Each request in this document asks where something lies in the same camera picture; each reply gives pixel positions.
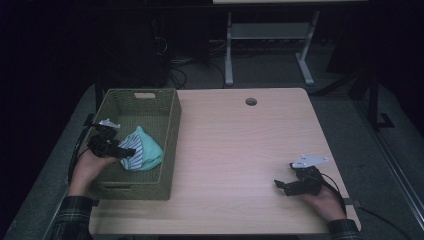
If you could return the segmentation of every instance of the person's left hand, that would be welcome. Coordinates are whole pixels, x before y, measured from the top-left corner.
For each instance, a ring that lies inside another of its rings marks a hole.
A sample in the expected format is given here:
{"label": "person's left hand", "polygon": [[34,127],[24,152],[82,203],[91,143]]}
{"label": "person's left hand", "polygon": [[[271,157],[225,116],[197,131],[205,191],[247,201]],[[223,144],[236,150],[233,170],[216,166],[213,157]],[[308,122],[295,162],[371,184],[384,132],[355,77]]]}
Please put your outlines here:
{"label": "person's left hand", "polygon": [[84,150],[72,174],[68,196],[85,196],[91,182],[103,169],[118,160],[114,157],[99,158],[90,149]]}

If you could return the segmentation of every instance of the white stand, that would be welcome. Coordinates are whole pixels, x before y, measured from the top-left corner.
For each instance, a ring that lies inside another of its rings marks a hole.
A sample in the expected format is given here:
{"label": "white stand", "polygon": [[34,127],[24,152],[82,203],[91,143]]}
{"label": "white stand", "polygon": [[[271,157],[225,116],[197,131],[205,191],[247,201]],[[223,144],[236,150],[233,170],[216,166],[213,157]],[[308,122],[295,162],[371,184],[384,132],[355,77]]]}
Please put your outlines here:
{"label": "white stand", "polygon": [[231,62],[232,39],[305,39],[302,52],[296,53],[296,60],[307,85],[313,85],[305,58],[314,35],[319,11],[315,11],[310,23],[232,23],[231,12],[227,23],[227,54],[225,56],[225,84],[232,86],[233,67]]}

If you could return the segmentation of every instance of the hand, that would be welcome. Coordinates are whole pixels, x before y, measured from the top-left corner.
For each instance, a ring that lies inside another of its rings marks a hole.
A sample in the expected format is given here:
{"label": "hand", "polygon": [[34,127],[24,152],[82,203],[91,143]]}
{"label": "hand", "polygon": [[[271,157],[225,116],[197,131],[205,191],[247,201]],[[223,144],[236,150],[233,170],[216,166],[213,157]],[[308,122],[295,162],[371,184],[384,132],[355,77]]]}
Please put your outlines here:
{"label": "hand", "polygon": [[302,194],[299,197],[309,203],[318,215],[327,222],[347,218],[336,195],[326,186],[321,187],[317,196]]}
{"label": "hand", "polygon": [[113,157],[99,158],[90,149],[84,150],[72,174],[68,196],[85,196],[91,182],[103,169],[118,160]]}

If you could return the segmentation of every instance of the wooden tabletop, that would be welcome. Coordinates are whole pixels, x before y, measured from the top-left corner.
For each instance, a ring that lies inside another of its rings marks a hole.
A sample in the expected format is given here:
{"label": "wooden tabletop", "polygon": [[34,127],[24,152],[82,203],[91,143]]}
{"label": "wooden tabletop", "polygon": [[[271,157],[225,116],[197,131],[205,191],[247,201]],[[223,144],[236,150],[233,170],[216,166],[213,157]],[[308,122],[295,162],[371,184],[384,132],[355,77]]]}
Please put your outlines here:
{"label": "wooden tabletop", "polygon": [[[315,112],[303,89],[180,90],[182,107],[169,201],[101,200],[93,234],[302,234],[327,232],[304,202],[274,179],[296,181],[289,163],[300,154],[348,197]],[[247,98],[257,104],[248,106]],[[359,221],[352,206],[348,217]]]}

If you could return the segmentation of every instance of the blue cloth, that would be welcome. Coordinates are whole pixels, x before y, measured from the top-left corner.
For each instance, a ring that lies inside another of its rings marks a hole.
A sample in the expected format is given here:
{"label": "blue cloth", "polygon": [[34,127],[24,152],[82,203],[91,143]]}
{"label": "blue cloth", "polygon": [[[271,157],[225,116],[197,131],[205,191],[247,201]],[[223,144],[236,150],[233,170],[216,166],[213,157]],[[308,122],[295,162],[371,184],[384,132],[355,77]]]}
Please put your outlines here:
{"label": "blue cloth", "polygon": [[119,147],[136,150],[134,156],[121,159],[121,164],[126,170],[150,170],[160,164],[163,159],[161,147],[140,126],[128,135]]}

